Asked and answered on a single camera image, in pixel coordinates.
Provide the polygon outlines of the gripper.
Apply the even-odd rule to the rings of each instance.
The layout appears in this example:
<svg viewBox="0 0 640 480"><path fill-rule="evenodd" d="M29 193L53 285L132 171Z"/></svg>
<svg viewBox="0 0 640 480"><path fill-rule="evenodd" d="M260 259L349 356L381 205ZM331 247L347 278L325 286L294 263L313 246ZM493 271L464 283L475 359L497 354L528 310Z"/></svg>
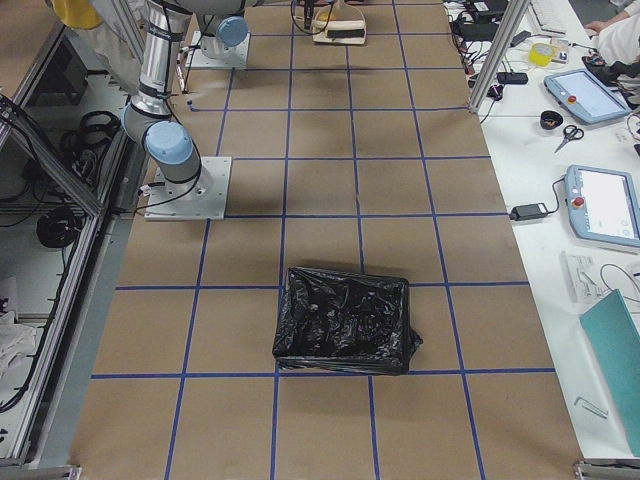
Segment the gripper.
<svg viewBox="0 0 640 480"><path fill-rule="evenodd" d="M311 29L314 21L315 0L300 0L303 7L303 28Z"/></svg>

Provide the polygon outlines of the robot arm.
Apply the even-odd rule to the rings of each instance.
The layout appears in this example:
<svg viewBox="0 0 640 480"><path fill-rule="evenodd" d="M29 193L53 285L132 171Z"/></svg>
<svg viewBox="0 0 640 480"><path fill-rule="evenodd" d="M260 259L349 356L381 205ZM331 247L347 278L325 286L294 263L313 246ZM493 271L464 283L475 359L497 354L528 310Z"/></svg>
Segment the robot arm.
<svg viewBox="0 0 640 480"><path fill-rule="evenodd" d="M222 59L249 36L244 11L232 14L197 15L200 50L205 57Z"/></svg>
<svg viewBox="0 0 640 480"><path fill-rule="evenodd" d="M192 20L199 38L192 56L202 56L224 68L238 65L250 31L245 12L262 1L149 1L144 57L138 90L125 108L122 125L127 135L160 167L165 181L193 184L201 175L201 160L192 137L171 119L170 97L176 60Z"/></svg>

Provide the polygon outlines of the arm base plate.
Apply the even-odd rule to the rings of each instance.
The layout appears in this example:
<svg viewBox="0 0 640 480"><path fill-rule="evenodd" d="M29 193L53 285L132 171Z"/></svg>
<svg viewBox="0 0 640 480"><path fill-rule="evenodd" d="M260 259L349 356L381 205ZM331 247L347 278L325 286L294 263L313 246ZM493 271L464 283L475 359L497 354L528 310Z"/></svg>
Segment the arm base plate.
<svg viewBox="0 0 640 480"><path fill-rule="evenodd" d="M202 158L197 181L175 184L157 167L144 218L148 221L222 220L232 169L231 157Z"/></svg>
<svg viewBox="0 0 640 480"><path fill-rule="evenodd" d="M191 38L191 46L198 46L190 51L187 65L196 70L244 70L247 66L251 35L237 46L228 47L215 40L200 42L200 31L196 30Z"/></svg>

